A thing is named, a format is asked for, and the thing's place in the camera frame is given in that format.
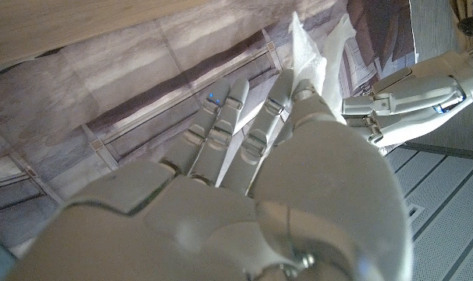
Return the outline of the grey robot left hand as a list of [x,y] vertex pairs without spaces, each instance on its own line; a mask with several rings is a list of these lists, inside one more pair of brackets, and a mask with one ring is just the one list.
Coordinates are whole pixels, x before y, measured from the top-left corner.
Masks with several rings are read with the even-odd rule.
[[473,47],[405,67],[346,98],[342,116],[370,144],[385,147],[439,128],[473,102]]

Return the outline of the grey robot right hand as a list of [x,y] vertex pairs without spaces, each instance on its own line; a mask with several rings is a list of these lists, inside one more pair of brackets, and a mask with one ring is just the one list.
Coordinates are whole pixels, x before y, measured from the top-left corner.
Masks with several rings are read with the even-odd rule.
[[[136,162],[49,223],[11,280],[409,280],[411,231],[387,161],[340,122],[331,83],[291,81],[293,132],[245,180]],[[230,187],[246,182],[246,191]]]

